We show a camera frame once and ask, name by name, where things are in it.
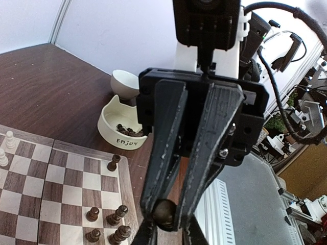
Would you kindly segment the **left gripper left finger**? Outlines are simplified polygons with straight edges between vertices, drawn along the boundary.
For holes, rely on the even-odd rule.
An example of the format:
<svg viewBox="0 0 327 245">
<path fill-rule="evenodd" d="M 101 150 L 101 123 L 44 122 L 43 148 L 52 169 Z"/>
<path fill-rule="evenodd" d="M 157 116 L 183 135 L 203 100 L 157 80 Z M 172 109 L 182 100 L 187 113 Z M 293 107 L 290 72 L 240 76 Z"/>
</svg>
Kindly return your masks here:
<svg viewBox="0 0 327 245">
<path fill-rule="evenodd" d="M 132 241 L 132 245 L 157 245 L 157 225 L 144 219 Z"/>
</svg>

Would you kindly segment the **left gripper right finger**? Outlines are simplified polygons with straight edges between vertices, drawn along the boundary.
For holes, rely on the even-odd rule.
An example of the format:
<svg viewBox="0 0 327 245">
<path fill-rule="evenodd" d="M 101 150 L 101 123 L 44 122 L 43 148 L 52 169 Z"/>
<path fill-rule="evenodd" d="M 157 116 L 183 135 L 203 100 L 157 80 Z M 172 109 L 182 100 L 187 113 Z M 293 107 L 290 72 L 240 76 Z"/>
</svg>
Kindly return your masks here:
<svg viewBox="0 0 327 245">
<path fill-rule="evenodd" d="M 183 245 L 208 245 L 197 219 L 192 216 L 188 225 L 182 229 Z"/>
</svg>

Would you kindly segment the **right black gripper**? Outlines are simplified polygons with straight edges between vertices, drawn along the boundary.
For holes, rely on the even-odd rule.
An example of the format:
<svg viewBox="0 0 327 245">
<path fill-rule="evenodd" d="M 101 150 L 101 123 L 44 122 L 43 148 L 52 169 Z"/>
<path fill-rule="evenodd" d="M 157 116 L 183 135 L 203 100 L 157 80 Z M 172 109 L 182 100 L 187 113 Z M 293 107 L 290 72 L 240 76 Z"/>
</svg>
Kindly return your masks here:
<svg viewBox="0 0 327 245">
<path fill-rule="evenodd" d="M 139 85 L 138 122 L 154 135 L 141 211 L 151 214 L 168 197 L 176 161 L 190 157 L 178 207 L 178 227 L 185 228 L 211 164 L 239 166 L 255 145 L 269 95 L 256 82 L 159 68 L 143 71 Z"/>
</svg>

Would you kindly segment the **tall dark chess piece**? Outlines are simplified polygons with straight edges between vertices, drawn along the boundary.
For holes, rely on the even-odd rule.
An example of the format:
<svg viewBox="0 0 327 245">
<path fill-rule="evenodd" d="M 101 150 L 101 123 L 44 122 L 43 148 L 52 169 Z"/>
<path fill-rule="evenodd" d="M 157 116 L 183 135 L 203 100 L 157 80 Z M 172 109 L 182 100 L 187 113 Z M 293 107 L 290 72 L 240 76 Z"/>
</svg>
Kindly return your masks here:
<svg viewBox="0 0 327 245">
<path fill-rule="evenodd" d="M 125 241 L 131 235 L 131 227 L 121 225 L 118 229 L 108 237 L 110 244 L 121 244 L 122 241 Z"/>
</svg>

